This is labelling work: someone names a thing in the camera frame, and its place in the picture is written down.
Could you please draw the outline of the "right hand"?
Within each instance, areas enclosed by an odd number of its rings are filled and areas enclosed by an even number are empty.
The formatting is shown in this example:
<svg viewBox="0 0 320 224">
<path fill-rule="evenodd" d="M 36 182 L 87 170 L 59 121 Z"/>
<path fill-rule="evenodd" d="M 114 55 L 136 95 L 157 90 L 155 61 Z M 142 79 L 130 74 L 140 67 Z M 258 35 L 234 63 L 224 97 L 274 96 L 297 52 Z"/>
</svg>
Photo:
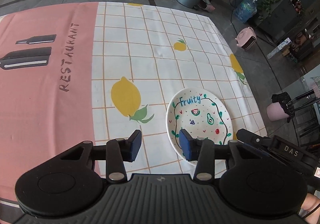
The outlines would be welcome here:
<svg viewBox="0 0 320 224">
<path fill-rule="evenodd" d="M 306 214 L 302 217 L 309 224 L 319 223 L 319 203 L 320 199 L 307 193 L 306 198 L 301 206 L 301 210 L 304 210 Z"/>
</svg>

